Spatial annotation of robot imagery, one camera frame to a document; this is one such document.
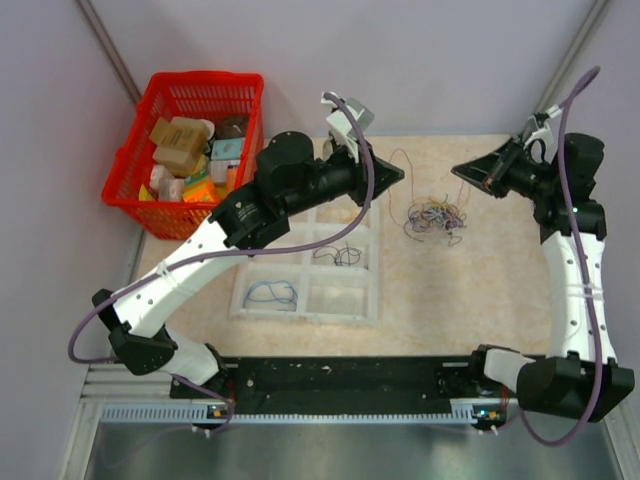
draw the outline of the cardboard box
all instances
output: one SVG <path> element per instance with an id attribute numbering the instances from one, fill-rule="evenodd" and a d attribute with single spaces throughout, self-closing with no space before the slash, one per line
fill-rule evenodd
<path id="1" fill-rule="evenodd" d="M 190 175 L 207 143 L 208 130 L 199 120 L 174 117 L 156 122 L 149 139 L 157 145 L 153 159 L 176 176 Z"/>

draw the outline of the gray wall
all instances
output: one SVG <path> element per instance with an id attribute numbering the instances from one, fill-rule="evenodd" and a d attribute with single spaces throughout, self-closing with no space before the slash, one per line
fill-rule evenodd
<path id="1" fill-rule="evenodd" d="M 133 108 L 69 0 L 3 2 L 0 64 L 0 476 L 48 479 L 85 376 L 67 340 L 139 231 L 100 200 Z M 106 346 L 95 325 L 80 352 Z"/>
<path id="2" fill-rule="evenodd" d="M 593 65 L 602 71 L 576 100 L 569 131 L 605 143 L 595 198 L 606 208 L 609 235 L 603 259 L 605 311 L 611 339 L 623 366 L 640 374 L 640 2 L 617 0 L 578 59 L 567 88 Z M 632 396 L 640 418 L 640 394 Z"/>
<path id="3" fill-rule="evenodd" d="M 324 90 L 371 134 L 514 132 L 593 0 L 92 0 L 141 90 L 163 70 L 264 75 L 267 135 L 326 131 Z"/>

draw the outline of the white grid tray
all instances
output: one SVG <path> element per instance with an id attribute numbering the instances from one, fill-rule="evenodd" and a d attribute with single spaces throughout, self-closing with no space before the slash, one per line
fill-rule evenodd
<path id="1" fill-rule="evenodd" d="M 358 214 L 340 198 L 291 219 L 291 231 L 267 248 L 297 246 L 322 240 L 342 230 Z M 229 309 L 231 319 L 309 321 L 371 325 L 378 320 L 380 211 L 376 201 L 353 232 L 333 244 L 362 251 L 351 266 L 336 266 L 335 250 L 323 248 L 289 255 L 258 256 L 238 268 Z M 348 260 L 344 254 L 343 262 Z M 249 290 L 261 282 L 270 282 Z M 297 293 L 294 297 L 291 287 Z M 273 300 L 275 296 L 281 302 Z"/>

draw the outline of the small box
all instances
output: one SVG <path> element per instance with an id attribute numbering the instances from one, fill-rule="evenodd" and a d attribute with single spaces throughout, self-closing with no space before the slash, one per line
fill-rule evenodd
<path id="1" fill-rule="evenodd" d="M 199 120 L 174 117 L 169 123 L 160 117 L 149 135 L 157 145 L 152 158 L 173 175 L 186 177 L 195 169 L 208 134 L 207 126 Z"/>
<path id="2" fill-rule="evenodd" d="M 215 203 L 220 201 L 208 170 L 201 171 L 185 179 L 185 189 L 182 198 L 185 202 L 189 203 Z"/>
<path id="3" fill-rule="evenodd" d="M 244 148 L 243 138 L 216 140 L 213 142 L 211 160 L 239 160 Z"/>

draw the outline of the purple cable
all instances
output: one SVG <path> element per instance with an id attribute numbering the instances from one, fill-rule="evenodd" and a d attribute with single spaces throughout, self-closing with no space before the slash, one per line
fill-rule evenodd
<path id="1" fill-rule="evenodd" d="M 327 100 L 331 100 L 333 103 L 335 103 L 338 109 L 345 115 L 345 117 L 347 117 L 347 120 L 351 124 L 351 127 L 353 128 L 353 131 L 356 134 L 356 138 L 360 146 L 360 152 L 362 153 L 364 164 L 367 168 L 367 193 L 365 195 L 364 204 L 362 205 L 362 208 L 360 209 L 358 216 L 354 218 L 353 221 L 349 225 L 347 225 L 345 228 L 343 228 L 341 231 L 324 240 L 308 243 L 306 245 L 299 245 L 297 247 L 269 248 L 269 249 L 256 249 L 256 250 L 222 250 L 219 252 L 201 253 L 199 255 L 194 255 L 193 257 L 185 258 L 183 260 L 180 260 L 179 262 L 169 265 L 167 267 L 167 271 L 172 272 L 174 270 L 177 270 L 178 268 L 184 267 L 185 265 L 196 263 L 201 260 L 210 260 L 212 258 L 235 257 L 238 255 L 282 255 L 286 253 L 303 252 L 305 250 L 315 250 L 316 248 L 324 247 L 325 245 L 335 243 L 341 238 L 347 236 L 358 226 L 358 224 L 362 221 L 364 216 L 367 214 L 367 211 L 371 206 L 371 201 L 373 200 L 373 188 L 375 183 L 373 159 L 371 158 L 371 152 L 367 148 L 367 141 L 364 138 L 364 133 L 362 132 L 360 125 L 358 125 L 357 120 L 353 117 L 353 115 L 351 114 L 347 106 L 344 104 L 344 102 L 340 100 L 340 98 L 336 97 L 335 95 L 329 92 L 325 92 L 324 98 Z M 132 283 L 128 287 L 124 288 L 123 290 L 117 293 L 114 293 L 107 300 L 105 300 L 104 302 L 99 304 L 97 307 L 95 307 L 93 310 L 91 310 L 82 319 L 82 321 L 78 324 L 78 326 L 75 328 L 75 330 L 71 334 L 71 338 L 69 339 L 69 345 L 67 346 L 67 354 L 69 356 L 69 359 L 74 363 L 80 363 L 80 364 L 107 363 L 107 362 L 114 362 L 118 360 L 117 357 L 79 358 L 75 354 L 75 344 L 78 340 L 78 337 L 80 336 L 82 331 L 85 329 L 85 327 L 89 324 L 89 322 L 91 322 L 91 320 L 93 320 L 96 317 L 96 315 L 102 312 L 105 308 L 107 308 L 110 305 L 113 305 L 120 298 L 126 295 L 129 295 L 131 292 L 134 292 L 139 288 L 147 285 L 148 283 L 153 282 L 157 278 L 159 278 L 159 275 L 157 273 L 152 273 L 148 277 L 141 278 L 140 280 Z"/>
<path id="2" fill-rule="evenodd" d="M 600 396 L 600 389 L 602 387 L 602 339 L 600 338 L 600 329 L 598 327 L 598 319 L 596 317 L 596 309 L 593 303 L 592 290 L 590 287 L 591 279 L 589 277 L 589 267 L 587 266 L 587 258 L 584 254 L 584 248 L 582 246 L 582 240 L 580 238 L 580 231 L 578 229 L 578 222 L 576 220 L 576 216 L 573 213 L 573 202 L 571 200 L 571 191 L 569 190 L 569 179 L 567 178 L 567 166 L 565 162 L 565 151 L 564 151 L 564 135 L 567 129 L 567 120 L 569 118 L 569 110 L 571 108 L 571 104 L 575 100 L 575 98 L 582 92 L 585 88 L 589 86 L 589 84 L 593 81 L 593 79 L 600 72 L 600 67 L 593 67 L 587 73 L 585 73 L 582 78 L 576 83 L 576 86 L 573 87 L 571 93 L 567 97 L 565 101 L 560 104 L 562 107 L 562 117 L 560 119 L 560 128 L 558 130 L 558 170 L 560 171 L 560 183 L 562 185 L 562 195 L 564 197 L 564 202 L 567 207 L 567 213 L 569 215 L 569 223 L 571 224 L 571 233 L 573 234 L 574 241 L 576 242 L 576 251 L 578 253 L 578 263 L 580 265 L 580 274 L 582 276 L 582 283 L 584 284 L 584 294 L 585 300 L 587 302 L 587 312 L 589 314 L 589 323 L 591 325 L 591 331 L 593 332 L 593 346 L 595 350 L 596 356 L 596 367 L 595 367 L 595 378 L 593 379 L 593 388 L 591 389 L 591 395 L 589 397 L 589 401 L 587 402 L 587 407 L 584 410 L 584 413 L 578 420 L 578 422 L 573 426 L 569 432 L 563 437 L 557 440 L 546 440 L 540 435 L 538 435 L 534 430 L 524 411 L 521 412 L 522 422 L 524 426 L 527 428 L 527 431 L 531 434 L 531 436 L 542 445 L 546 445 L 547 447 L 557 447 L 561 445 L 566 445 L 580 432 L 584 426 L 591 418 L 593 411 L 596 408 L 596 404 L 598 403 L 598 397 Z"/>

